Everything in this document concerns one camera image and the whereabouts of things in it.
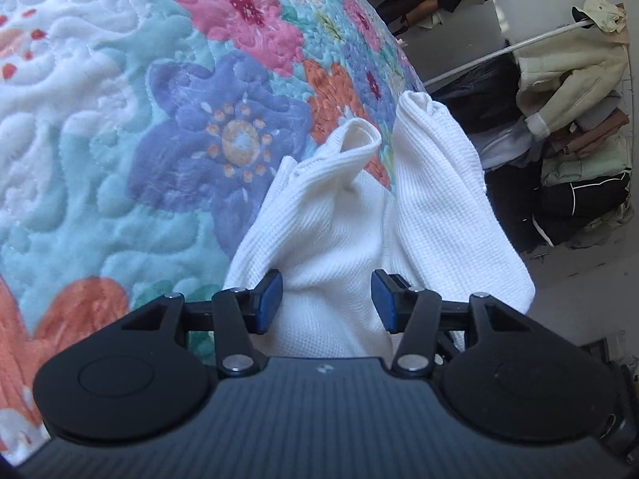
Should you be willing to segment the light green folded garment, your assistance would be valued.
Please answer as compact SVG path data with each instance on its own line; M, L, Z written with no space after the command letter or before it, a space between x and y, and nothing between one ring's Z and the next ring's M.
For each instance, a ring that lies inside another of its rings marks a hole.
M596 180L633 169L628 140L622 134L608 137L603 144L586 156L559 154L547 158L542 165L540 181L545 187L566 183Z

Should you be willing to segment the floral quilted bedspread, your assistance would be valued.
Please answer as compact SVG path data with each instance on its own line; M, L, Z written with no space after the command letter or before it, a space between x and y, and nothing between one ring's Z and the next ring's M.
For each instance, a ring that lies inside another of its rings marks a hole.
M1 0L1 453L49 358L209 299L280 162L423 85L366 0Z

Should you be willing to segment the cream fleece jacket hanging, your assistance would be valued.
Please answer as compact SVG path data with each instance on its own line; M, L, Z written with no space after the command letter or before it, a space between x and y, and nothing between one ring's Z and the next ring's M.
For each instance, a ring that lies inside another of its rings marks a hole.
M586 0L573 18L589 28L544 39L517 50L517 104L536 140L581 117L616 88L628 65L627 14L621 3Z

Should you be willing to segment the white clothes rail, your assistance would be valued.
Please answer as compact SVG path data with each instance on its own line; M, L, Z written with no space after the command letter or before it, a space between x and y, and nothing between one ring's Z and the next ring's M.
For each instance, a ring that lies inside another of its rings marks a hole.
M468 70L472 70L473 68L476 68L484 63L493 61L493 59L495 58L511 54L513 52L516 52L517 50L521 50L527 47L532 47L533 44L538 44L539 42L545 41L547 39L557 37L563 34L567 34L568 32L571 32L572 30L576 30L580 28L588 28L593 25L595 25L595 23L592 20L589 20L589 18L587 18L587 20L581 20L571 25L564 25L557 29L551 30L551 32L545 32L544 34L535 36L530 39L526 39L524 41L518 42L517 44L510 44L510 46L508 47L504 47L498 51L481 56L479 58L474 59L471 62L462 64L449 71L446 71L445 73L441 73L441 75L438 75L434 78L423 81L423 85L425 87L431 87L431 85L433 84L437 84L441 81L445 81L447 79L453 78L453 76L461 75L462 73L465 73Z

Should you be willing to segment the black jacket white piping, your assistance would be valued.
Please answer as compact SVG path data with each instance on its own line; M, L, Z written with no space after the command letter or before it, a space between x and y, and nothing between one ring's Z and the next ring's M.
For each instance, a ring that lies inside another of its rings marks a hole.
M630 180L631 173L624 171L542 187L533 201L533 225L551 247L556 247L591 222L616 211L628 198Z

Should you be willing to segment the white waffle robe green trim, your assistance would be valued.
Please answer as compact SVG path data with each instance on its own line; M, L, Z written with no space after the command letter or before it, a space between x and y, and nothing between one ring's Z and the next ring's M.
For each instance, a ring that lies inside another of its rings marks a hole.
M313 156L285 158L232 259L225 283L252 288L278 270L284 294L254 345L269 356L390 358L395 337L374 307L375 270L464 302L490 293L520 313L534 283L487 199L476 150L448 109L405 92L392 133L395 181L366 167L381 143L344 122Z

